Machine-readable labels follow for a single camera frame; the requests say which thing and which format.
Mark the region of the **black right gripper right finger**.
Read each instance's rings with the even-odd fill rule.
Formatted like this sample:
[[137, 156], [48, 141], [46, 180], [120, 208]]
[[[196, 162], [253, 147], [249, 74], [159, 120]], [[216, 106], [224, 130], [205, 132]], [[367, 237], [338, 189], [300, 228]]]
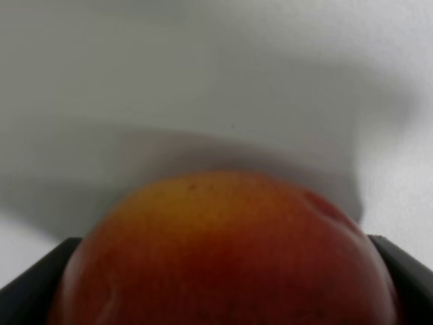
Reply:
[[394, 281], [406, 324], [432, 323], [432, 270], [383, 236], [371, 236]]

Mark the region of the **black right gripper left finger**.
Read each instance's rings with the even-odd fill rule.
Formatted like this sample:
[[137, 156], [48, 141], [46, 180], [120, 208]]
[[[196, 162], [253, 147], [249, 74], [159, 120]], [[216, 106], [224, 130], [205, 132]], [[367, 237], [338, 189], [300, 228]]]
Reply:
[[1, 289], [2, 324], [44, 324], [64, 268], [81, 242], [68, 238]]

